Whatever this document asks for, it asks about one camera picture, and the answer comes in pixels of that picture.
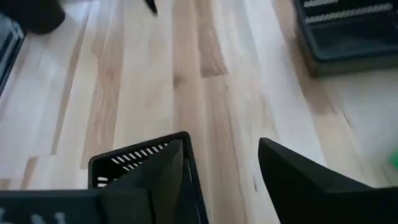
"black plastic crate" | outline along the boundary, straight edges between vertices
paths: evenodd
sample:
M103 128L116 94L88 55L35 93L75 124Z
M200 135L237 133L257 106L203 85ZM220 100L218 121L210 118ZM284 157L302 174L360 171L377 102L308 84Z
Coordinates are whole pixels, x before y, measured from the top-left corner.
M186 172L187 177L183 182L188 182L185 184L185 187L182 188L182 192L179 196L186 197L186 199L184 199L185 202L180 203L179 209L187 213L193 210L188 209L188 207L196 206L199 220L197 222L190 220L190 222L207 224L208 219L197 167L193 156L190 136L187 132L170 134L92 157L88 166L89 189L106 189L109 183L118 180L130 170L137 169L144 161L150 159L152 155L161 150L164 150L170 142L175 140L182 141L183 159L185 161L183 171Z
M397 2L294 0L312 75L398 65Z

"green object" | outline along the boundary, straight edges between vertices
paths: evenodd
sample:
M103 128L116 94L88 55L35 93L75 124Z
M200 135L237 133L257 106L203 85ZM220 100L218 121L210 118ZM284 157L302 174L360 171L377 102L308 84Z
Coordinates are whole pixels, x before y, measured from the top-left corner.
M398 170L398 151L392 154L390 161L392 165Z

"wooden floor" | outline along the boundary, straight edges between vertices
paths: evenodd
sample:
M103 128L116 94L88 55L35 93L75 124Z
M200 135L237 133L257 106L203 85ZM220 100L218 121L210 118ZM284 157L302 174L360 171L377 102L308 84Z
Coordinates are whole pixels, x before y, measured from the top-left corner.
M398 71L312 80L288 0L65 3L28 35L0 97L0 189L82 189L90 157L191 134L212 223L277 223L271 138L373 187L398 185Z

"black crate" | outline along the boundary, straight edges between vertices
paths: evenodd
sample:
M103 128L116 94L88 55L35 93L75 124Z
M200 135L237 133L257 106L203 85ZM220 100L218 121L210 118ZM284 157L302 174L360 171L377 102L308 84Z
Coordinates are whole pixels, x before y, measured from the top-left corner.
M398 65L395 0L294 0L312 75Z
M188 188L193 189L195 194L195 201L191 201L190 203L196 204L200 219L197 223L207 224L208 219L197 167L193 157L190 136L187 132L170 134L92 157L88 165L89 189L105 189L110 182L118 180L130 170L138 168L144 161L150 159L151 155L163 150L165 146L174 140L181 140L183 144L183 158L187 165L185 171L189 173L190 177L190 186Z

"black tray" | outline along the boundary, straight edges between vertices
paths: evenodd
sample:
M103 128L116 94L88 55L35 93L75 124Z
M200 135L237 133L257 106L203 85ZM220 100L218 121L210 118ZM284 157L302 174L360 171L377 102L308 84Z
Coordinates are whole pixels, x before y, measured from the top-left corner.
M312 75L398 65L396 1L294 3L296 31Z

